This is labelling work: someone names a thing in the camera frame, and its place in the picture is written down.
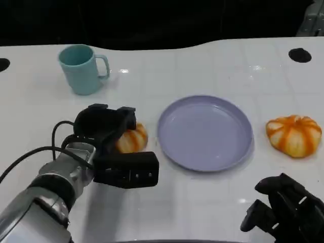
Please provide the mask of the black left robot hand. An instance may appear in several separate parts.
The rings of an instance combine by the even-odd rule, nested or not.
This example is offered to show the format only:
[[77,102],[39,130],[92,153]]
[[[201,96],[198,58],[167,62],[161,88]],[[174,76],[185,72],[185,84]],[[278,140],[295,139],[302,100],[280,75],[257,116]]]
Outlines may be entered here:
[[124,132],[136,128],[135,111],[135,108],[126,106],[109,109],[107,104],[90,105],[77,115],[73,133],[98,152],[109,153]]

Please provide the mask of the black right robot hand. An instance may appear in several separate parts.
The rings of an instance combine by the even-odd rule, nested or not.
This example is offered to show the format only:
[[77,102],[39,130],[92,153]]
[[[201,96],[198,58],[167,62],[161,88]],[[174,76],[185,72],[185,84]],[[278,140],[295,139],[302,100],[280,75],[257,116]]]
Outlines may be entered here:
[[262,179],[255,190],[268,196],[247,209],[242,232],[258,227],[275,242],[323,242],[323,201],[285,173]]

